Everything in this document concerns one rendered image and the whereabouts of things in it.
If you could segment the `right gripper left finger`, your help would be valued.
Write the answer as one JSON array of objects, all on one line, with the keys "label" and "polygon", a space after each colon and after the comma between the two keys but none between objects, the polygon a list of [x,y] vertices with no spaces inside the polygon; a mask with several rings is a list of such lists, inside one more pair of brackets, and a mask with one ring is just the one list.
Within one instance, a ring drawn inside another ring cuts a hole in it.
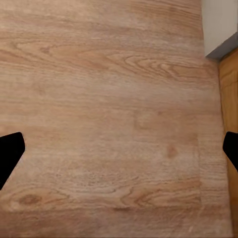
[{"label": "right gripper left finger", "polygon": [[21,132],[0,137],[0,191],[25,151]]}]

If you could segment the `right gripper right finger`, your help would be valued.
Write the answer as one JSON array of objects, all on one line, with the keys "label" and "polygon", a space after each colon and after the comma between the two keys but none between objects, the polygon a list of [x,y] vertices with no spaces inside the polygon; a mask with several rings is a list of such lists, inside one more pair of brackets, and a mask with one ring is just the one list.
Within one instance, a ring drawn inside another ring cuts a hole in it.
[{"label": "right gripper right finger", "polygon": [[238,171],[238,134],[227,132],[224,138],[223,151]]}]

